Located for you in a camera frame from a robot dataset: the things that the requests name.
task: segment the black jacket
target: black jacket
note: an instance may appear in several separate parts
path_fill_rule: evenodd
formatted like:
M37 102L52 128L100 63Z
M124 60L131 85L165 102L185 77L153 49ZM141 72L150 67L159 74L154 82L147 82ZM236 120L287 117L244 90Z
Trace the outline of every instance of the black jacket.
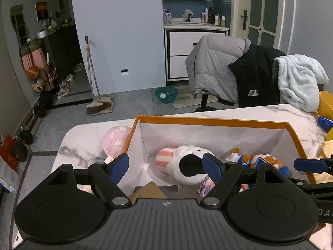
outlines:
M277 85L278 67L274 58L282 51L251 43L249 50L229 65L236 77L239 107L263 106L280 103Z

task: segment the countertop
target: countertop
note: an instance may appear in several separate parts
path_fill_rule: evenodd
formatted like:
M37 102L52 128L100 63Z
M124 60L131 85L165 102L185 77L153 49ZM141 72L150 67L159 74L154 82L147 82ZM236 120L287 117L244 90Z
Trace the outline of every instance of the countertop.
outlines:
M289 104L228 109L211 112L198 112L173 115L177 117L207 117L244 119L258 121L288 122L294 128L301 144L306 152L322 144L325 138L324 131L317 123L316 115L300 111ZM132 127L135 119L100 122L78 125L64 137L56 156L52 172L64 163L70 163L73 168L88 168L89 165L104 161L106 156L101 146L101 140L105 132L114 126L125 125ZM320 249L326 248L331 243L332 225L316 232L311 241Z
M191 22L184 22L183 18L174 18L171 24L164 24L164 29L199 29L199 30L215 30L229 31L228 27L216 26L214 24L206 24L200 22L200 19L193 18Z

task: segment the skechers logo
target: skechers logo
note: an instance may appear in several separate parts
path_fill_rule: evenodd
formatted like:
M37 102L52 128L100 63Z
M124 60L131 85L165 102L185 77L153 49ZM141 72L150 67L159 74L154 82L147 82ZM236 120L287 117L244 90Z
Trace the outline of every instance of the skechers logo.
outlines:
M259 94L257 93L257 90L256 89L251 89L248 96L258 96Z

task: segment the sink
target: sink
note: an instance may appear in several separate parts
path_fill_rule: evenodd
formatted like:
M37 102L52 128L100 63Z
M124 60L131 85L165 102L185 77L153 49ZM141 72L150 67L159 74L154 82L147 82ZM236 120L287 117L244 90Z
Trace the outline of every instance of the sink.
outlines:
M208 24L208 23L204 23L204 22L184 22L184 21L181 21L181 22L179 22L178 23L178 25L186 25L186 26L214 26L214 25L212 25L212 24Z

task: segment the sneaker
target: sneaker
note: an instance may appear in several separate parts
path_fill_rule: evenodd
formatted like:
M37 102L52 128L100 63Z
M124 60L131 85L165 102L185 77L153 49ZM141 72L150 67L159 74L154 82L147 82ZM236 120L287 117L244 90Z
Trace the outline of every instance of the sneaker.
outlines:
M85 70L83 63L79 63L75 66L74 72L79 72L81 70Z
M67 75L67 77L66 77L65 80L68 81L68 82L74 81L74 76L73 76L73 74L69 74L69 75Z
M69 89L60 89L59 92L57 93L57 99L61 99L62 97L66 96L69 93Z
M66 89L69 87L69 83L67 83L65 80L62 81L62 83L59 85L61 89Z

